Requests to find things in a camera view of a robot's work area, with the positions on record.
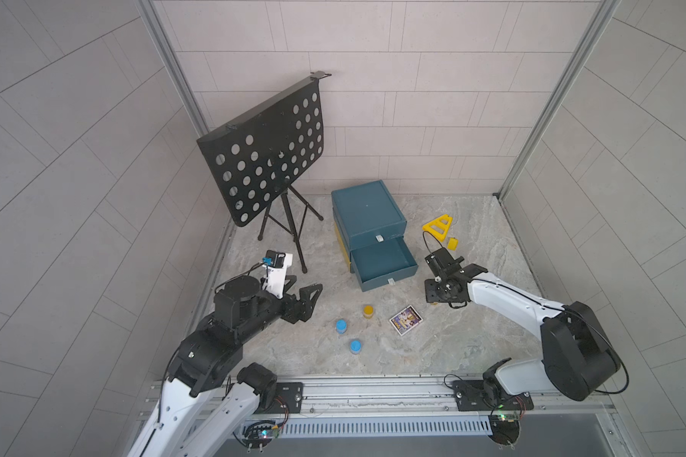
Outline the teal three-drawer cabinet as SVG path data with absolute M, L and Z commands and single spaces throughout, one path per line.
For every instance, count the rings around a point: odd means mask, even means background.
M 404 234 L 407 220 L 383 181 L 332 192 L 339 242 L 364 292 L 392 285 L 417 272 Z

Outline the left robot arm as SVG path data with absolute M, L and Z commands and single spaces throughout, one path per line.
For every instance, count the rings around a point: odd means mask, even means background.
M 277 319 L 308 321 L 323 291 L 321 284 L 289 290 L 297 278 L 281 282 L 282 295 L 266 291 L 266 280 L 240 275 L 215 293 L 216 309 L 181 341 L 171 357 L 150 418 L 131 447 L 131 456 L 213 456 L 258 409 L 276 399 L 277 377 L 252 363 L 234 384 L 231 371 L 243 347 Z

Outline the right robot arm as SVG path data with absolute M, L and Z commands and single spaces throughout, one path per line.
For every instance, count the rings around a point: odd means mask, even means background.
M 488 272 L 464 266 L 447 249 L 425 257 L 434 277 L 425 281 L 429 303 L 450 308 L 480 305 L 508 318 L 541 342 L 537 359 L 513 362 L 507 358 L 483 373 L 483 391 L 495 406 L 526 392 L 557 391 L 583 401 L 626 367 L 605 334 L 594 311 L 575 301 L 564 305 L 522 291 Z

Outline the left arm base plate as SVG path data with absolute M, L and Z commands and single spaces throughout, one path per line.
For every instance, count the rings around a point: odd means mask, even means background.
M 274 393 L 262 397 L 255 414 L 300 413 L 303 390 L 300 382 L 277 382 Z

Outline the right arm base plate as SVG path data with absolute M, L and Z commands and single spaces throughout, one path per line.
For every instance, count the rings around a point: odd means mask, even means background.
M 515 411 L 524 413 L 534 409 L 528 392 L 511 395 L 491 386 L 484 380 L 455 379 L 446 386 L 453 392 L 457 409 L 463 411 Z

